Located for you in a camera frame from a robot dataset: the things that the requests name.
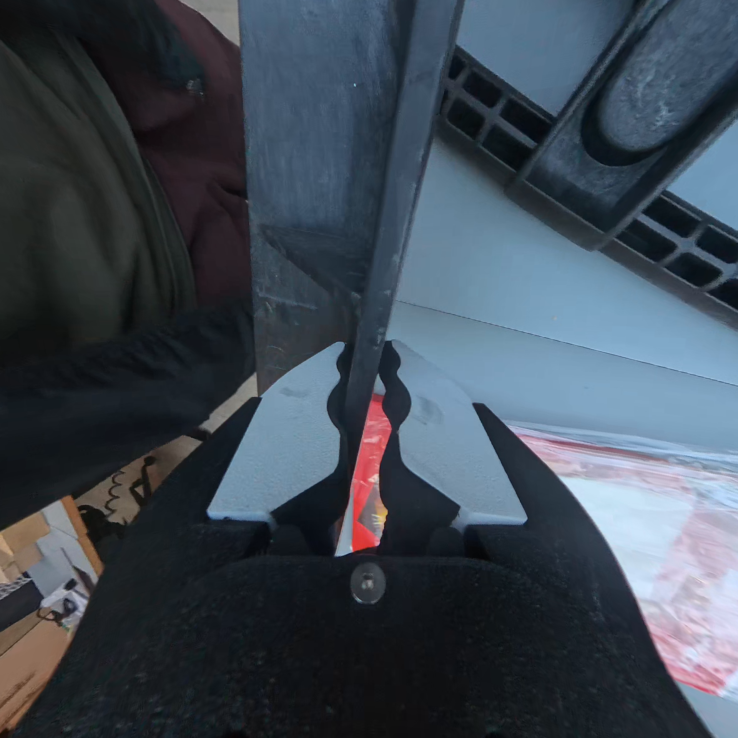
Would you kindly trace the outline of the black plastic crate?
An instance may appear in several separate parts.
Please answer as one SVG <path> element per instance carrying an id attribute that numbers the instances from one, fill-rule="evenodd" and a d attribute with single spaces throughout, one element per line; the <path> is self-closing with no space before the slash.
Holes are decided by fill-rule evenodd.
<path id="1" fill-rule="evenodd" d="M 442 137 L 558 234 L 736 329 L 736 227 L 667 189 L 736 123 L 736 28 L 736 2 L 633 2 L 557 115 L 456 47 Z"/>

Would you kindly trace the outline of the cardboard box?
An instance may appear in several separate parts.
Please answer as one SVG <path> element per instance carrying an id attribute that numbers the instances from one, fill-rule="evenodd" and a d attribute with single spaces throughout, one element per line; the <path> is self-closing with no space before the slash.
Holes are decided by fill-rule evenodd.
<path id="1" fill-rule="evenodd" d="M 72 641 L 32 613 L 1 633 L 1 733 L 10 733 L 42 693 Z"/>

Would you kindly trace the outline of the red white plastic package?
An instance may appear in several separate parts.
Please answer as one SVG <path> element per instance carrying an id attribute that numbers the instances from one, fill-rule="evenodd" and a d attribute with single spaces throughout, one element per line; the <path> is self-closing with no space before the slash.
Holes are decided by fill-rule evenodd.
<path id="1" fill-rule="evenodd" d="M 374 395 L 337 556 L 376 547 L 379 467 L 391 424 Z M 736 701 L 736 457 L 565 429 L 512 431 L 598 526 L 669 673 Z"/>

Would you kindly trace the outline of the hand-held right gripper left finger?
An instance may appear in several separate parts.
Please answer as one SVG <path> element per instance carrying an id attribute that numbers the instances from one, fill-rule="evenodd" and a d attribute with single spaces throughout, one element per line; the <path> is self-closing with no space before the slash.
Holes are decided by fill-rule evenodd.
<path id="1" fill-rule="evenodd" d="M 211 500 L 212 521 L 293 526 L 310 552 L 334 554 L 349 498 L 342 412 L 350 353 L 336 342 L 290 370 L 258 399 Z"/>

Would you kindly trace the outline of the person in dark clothing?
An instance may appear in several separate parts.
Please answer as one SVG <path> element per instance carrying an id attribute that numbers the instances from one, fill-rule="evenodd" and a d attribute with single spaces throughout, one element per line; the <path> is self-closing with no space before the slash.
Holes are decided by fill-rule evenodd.
<path id="1" fill-rule="evenodd" d="M 253 314 L 241 59 L 186 2 L 2 2 L 2 368 Z"/>

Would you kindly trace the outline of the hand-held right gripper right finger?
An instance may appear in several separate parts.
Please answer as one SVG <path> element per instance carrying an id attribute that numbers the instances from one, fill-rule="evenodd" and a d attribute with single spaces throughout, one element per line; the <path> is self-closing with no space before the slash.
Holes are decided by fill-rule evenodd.
<path id="1" fill-rule="evenodd" d="M 469 396 L 404 343 L 385 344 L 379 467 L 387 515 L 378 552 L 425 554 L 437 530 L 519 526 L 528 516 Z"/>

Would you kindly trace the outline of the person's left forearm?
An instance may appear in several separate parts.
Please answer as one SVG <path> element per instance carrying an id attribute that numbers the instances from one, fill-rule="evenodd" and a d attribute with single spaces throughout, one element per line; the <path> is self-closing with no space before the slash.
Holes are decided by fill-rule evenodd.
<path id="1" fill-rule="evenodd" d="M 253 373 L 244 299 L 2 368 L 2 529 L 197 429 Z"/>

